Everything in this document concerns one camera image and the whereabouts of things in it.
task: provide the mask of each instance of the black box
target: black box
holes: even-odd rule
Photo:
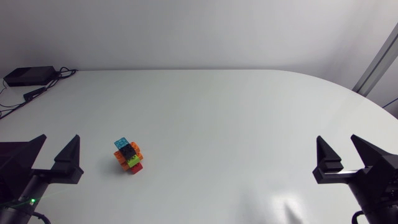
[[[53,66],[17,68],[4,77],[9,86],[47,85],[57,76]]]

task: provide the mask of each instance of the toy block stack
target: toy block stack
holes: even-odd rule
[[[114,144],[118,148],[114,156],[124,171],[130,169],[133,174],[138,173],[142,169],[140,161],[144,159],[138,145],[135,142],[129,143],[126,138],[121,138]]]

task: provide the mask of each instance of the lime green lego brick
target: lime green lego brick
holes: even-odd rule
[[[127,160],[127,164],[129,164],[129,167],[133,167],[137,163],[139,163],[139,158],[137,155],[134,155],[133,157],[131,157],[131,159]]]

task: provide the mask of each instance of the cable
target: cable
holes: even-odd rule
[[[391,103],[395,102],[396,100],[398,100],[398,98],[394,99],[393,101],[391,101],[390,103],[388,103],[386,106],[390,105]]]
[[[40,214],[40,213],[37,213],[37,212],[33,212],[32,216],[43,220],[44,224],[51,224],[50,220],[46,216],[44,216],[43,214]]]
[[[0,91],[0,94],[7,88],[4,84],[4,79],[2,80],[2,85],[4,86],[4,88]]]
[[[354,213],[353,219],[351,220],[351,223],[352,223],[352,224],[358,224],[357,218],[358,218],[360,215],[363,215],[363,212],[362,212],[362,211],[357,211],[356,213]]]
[[[5,107],[5,108],[13,108],[13,107],[16,106],[16,107],[13,108],[13,109],[1,110],[1,111],[0,111],[0,119],[5,118],[6,116],[10,115],[10,114],[11,114],[12,112],[14,112],[15,110],[18,110],[19,108],[25,106],[26,104],[28,104],[29,102],[31,102],[32,100],[36,99],[36,98],[39,97],[41,94],[43,94],[44,92],[46,92],[48,89],[54,87],[54,86],[58,83],[59,80],[65,79],[65,78],[69,78],[69,77],[71,77],[72,75],[76,74],[77,71],[78,71],[77,69],[69,69],[69,68],[67,68],[67,67],[62,67],[62,68],[57,72],[57,73],[58,73],[57,77],[55,77],[53,80],[51,80],[50,83],[49,83],[43,90],[39,91],[36,95],[30,96],[28,100],[25,100],[25,102],[20,103],[20,104],[16,104],[16,105],[12,105],[12,106],[4,106],[4,105],[1,105],[1,104],[0,104],[0,106],[3,106],[3,107]],[[70,74],[69,74],[69,75],[63,76],[62,74],[65,73],[65,72],[70,72]],[[9,112],[6,113],[4,116],[2,116],[2,113],[1,113],[1,112],[4,112],[4,111],[9,111]]]

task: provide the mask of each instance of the white table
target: white table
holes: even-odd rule
[[[348,186],[318,185],[312,170],[318,135],[362,168],[353,133],[398,154],[398,121],[378,105],[275,70],[78,72],[0,120],[0,141],[47,135],[38,169],[80,135],[80,182],[50,185],[36,209],[52,223],[350,223]],[[121,137],[144,155],[136,175],[113,156]]]

